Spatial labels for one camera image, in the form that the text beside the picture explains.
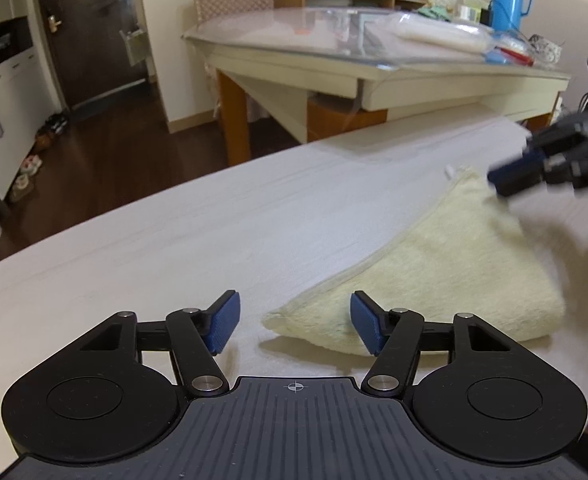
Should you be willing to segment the shoes on floor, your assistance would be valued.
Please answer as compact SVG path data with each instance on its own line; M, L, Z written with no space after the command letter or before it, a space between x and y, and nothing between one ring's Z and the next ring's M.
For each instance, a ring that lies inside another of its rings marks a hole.
M11 185L9 202L18 203L34 189L34 180L44 161L41 154L52 148L54 141L66 131L70 124L70 113L66 110L51 115L39 128L35 143L21 162L18 173Z

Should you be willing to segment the cream yellow towel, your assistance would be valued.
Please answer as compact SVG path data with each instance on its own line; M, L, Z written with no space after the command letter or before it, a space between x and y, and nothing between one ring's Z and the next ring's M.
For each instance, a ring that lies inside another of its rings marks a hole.
M349 315L356 290L385 309L413 310L428 322L473 313L516 341L553 334L565 313L562 294L520 222L471 169L460 170L410 229L267 313L262 325L280 336L366 356Z

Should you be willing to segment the cream dining table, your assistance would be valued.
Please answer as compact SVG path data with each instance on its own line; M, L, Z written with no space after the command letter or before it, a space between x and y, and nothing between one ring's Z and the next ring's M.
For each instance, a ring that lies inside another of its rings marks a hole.
M512 122L553 112L571 81L541 64L401 39L373 8L282 8L218 16L183 34L216 73L228 162L251 157L246 100L298 142L482 104Z

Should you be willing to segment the dark brown door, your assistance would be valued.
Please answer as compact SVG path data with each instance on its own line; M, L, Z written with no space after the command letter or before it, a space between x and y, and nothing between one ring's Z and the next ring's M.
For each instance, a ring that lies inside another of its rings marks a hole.
M124 35L137 28L134 0L38 0L55 73L76 107L146 77L131 64Z

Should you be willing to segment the red handled screwdriver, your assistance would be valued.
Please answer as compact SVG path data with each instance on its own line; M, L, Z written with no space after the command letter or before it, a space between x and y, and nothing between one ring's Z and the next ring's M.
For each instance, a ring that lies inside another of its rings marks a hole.
M508 64L518 64L521 66L533 66L534 58L528 52L515 51L503 47L498 47L496 53L500 56L503 62Z

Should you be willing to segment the plastic bag of white cloth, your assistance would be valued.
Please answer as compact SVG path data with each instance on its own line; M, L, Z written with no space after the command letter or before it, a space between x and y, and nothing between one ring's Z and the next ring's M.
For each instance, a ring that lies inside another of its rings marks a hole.
M393 13L380 18L378 24L400 39L460 52L485 54L496 46L487 28L433 20L417 13Z

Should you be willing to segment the grey white cabinet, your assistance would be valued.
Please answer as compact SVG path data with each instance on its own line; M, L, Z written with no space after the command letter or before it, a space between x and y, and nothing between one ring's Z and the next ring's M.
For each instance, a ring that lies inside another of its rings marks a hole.
M28 19L0 22L0 198L54 112Z

